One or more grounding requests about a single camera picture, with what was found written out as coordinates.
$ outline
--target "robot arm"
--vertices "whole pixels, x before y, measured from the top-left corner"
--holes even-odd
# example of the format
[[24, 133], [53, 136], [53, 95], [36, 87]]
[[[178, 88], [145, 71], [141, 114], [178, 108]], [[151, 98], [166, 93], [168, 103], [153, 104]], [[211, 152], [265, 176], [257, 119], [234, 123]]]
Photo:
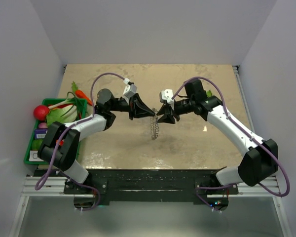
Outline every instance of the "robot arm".
[[89, 173], [75, 160], [78, 144], [82, 139], [110, 128], [116, 118], [111, 111], [128, 112], [130, 120], [154, 116], [155, 113], [142, 102], [136, 90], [131, 82], [120, 98], [115, 98], [108, 89], [100, 90], [94, 115], [65, 124], [51, 124], [39, 148], [38, 157], [51, 163], [56, 142], [65, 129], [68, 129], [62, 145], [56, 151], [53, 165], [78, 183], [84, 183]]
[[[216, 96], [207, 97], [199, 79], [187, 83], [185, 91], [187, 98], [180, 101], [172, 99], [172, 90], [167, 89], [160, 93], [160, 101], [163, 106], [157, 114], [162, 115], [158, 122], [174, 124], [180, 120], [180, 115], [194, 112], [217, 127], [243, 156], [238, 167], [225, 167], [219, 170], [204, 186], [216, 187], [242, 182], [254, 186], [278, 170], [278, 165], [270, 155], [253, 141], [254, 138], [277, 157], [277, 144], [272, 139], [265, 141], [257, 136], [228, 110], [226, 115], [221, 100]], [[233, 119], [238, 126], [233, 124], [230, 119]], [[249, 138], [244, 131], [249, 133], [251, 137]]]

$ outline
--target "metal chain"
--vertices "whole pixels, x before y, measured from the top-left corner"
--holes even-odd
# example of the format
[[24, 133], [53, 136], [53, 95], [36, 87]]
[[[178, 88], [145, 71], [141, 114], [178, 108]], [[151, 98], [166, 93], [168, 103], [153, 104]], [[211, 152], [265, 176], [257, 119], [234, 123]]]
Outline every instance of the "metal chain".
[[159, 134], [159, 124], [158, 124], [158, 116], [157, 116], [158, 110], [156, 108], [153, 108], [152, 111], [155, 113], [155, 116], [150, 117], [150, 133], [151, 133], [151, 139], [155, 140], [157, 139]]

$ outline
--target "white backdrop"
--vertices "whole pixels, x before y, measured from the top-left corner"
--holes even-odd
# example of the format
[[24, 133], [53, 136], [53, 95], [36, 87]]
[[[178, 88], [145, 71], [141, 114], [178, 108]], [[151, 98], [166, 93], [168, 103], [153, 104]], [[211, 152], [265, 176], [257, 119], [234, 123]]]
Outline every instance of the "white backdrop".
[[65, 63], [239, 65], [276, 0], [31, 0]]
[[296, 237], [296, 0], [277, 0], [240, 66], [240, 78], [257, 133], [278, 143], [290, 177], [291, 193], [283, 201]]
[[25, 175], [33, 108], [56, 95], [61, 62], [28, 0], [0, 0], [0, 237], [8, 235]]

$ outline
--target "beige table surface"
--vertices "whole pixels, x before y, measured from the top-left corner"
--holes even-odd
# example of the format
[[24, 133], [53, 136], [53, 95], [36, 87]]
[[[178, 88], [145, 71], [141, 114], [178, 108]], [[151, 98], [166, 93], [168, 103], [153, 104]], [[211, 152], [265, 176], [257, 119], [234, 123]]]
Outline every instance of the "beige table surface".
[[[159, 92], [173, 89], [193, 76], [211, 79], [225, 96], [228, 109], [246, 126], [248, 118], [231, 65], [164, 65], [164, 64], [68, 64], [59, 97], [71, 91], [71, 83], [89, 96], [94, 78], [105, 72], [118, 73], [135, 83], [141, 99], [150, 108], [160, 109]], [[214, 88], [203, 82], [204, 89]], [[125, 84], [114, 76], [105, 76], [94, 87], [94, 99], [101, 88], [108, 88], [120, 97]], [[121, 169], [216, 169], [238, 165], [241, 156], [233, 144], [195, 114], [182, 115], [173, 124], [161, 123], [159, 137], [150, 136], [150, 118], [128, 118], [128, 113], [114, 112], [113, 126], [95, 133], [81, 142], [78, 161], [85, 168]]]

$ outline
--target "green plastic tray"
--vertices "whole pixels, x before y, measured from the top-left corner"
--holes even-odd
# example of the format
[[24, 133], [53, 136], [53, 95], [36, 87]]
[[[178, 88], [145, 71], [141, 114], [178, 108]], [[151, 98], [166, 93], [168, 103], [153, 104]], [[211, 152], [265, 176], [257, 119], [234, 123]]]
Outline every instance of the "green plastic tray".
[[[54, 98], [47, 98], [44, 99], [42, 101], [42, 105], [54, 105], [57, 104], [59, 102], [64, 101], [65, 99], [54, 99]], [[83, 104], [83, 110], [81, 112], [81, 118], [85, 118], [85, 113], [86, 113], [86, 109], [87, 109], [87, 100], [86, 99], [79, 99], [79, 101]], [[48, 164], [47, 162], [43, 162], [43, 161], [29, 161], [30, 158], [30, 150], [31, 150], [31, 144], [34, 140], [34, 130], [37, 128], [38, 124], [40, 123], [40, 121], [36, 120], [33, 132], [32, 132], [32, 136], [28, 145], [28, 148], [26, 150], [25, 156], [24, 156], [24, 163], [25, 164]], [[78, 152], [79, 152], [79, 148], [80, 148], [80, 143], [78, 145], [78, 150], [77, 150], [77, 154], [75, 156], [75, 158], [77, 159], [78, 157]]]

